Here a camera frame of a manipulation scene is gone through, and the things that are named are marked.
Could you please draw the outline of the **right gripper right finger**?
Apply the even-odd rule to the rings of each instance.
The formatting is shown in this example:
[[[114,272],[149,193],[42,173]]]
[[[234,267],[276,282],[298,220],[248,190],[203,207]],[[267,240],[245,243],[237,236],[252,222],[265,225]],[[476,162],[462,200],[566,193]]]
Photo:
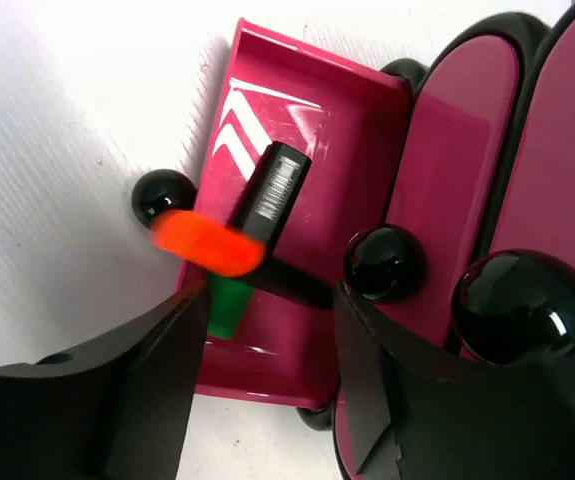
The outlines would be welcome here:
[[[493,367],[339,283],[333,443],[346,479],[575,479],[575,357]]]

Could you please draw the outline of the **green highlighter marker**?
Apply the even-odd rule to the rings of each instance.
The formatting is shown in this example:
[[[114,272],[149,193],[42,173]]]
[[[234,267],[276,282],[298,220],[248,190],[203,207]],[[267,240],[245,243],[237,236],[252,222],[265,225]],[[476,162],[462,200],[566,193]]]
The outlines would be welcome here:
[[[211,336],[232,338],[258,289],[306,306],[317,304],[315,291],[305,291],[314,279],[274,256],[310,166],[305,154],[277,141],[261,155],[229,224],[263,243],[269,257],[242,277],[208,275]]]

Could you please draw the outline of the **orange highlighter marker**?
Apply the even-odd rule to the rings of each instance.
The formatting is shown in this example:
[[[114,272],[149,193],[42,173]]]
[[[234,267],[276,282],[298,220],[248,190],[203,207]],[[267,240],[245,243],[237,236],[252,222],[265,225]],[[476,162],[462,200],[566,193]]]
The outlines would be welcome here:
[[[152,224],[154,245],[221,277],[316,309],[330,309],[332,288],[274,256],[259,240],[195,211],[171,210]]]

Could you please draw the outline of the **black pink drawer organizer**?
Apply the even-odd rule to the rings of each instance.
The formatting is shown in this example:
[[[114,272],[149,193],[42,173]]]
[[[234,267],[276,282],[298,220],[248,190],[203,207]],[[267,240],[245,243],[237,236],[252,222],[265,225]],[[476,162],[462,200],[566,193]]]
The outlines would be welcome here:
[[[333,432],[339,283],[472,362],[575,357],[575,3],[551,26],[490,16],[430,66],[381,70],[240,20],[200,184],[147,175],[138,216],[191,205],[239,230],[275,141],[311,166],[274,256],[333,304],[254,291],[232,338],[208,332],[194,394],[293,406]]]

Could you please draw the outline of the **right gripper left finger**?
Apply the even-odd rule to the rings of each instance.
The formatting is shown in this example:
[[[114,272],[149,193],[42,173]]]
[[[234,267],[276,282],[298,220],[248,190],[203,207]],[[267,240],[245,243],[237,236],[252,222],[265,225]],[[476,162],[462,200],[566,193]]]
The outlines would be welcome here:
[[[174,478],[209,306],[196,281],[94,339],[0,367],[0,479]]]

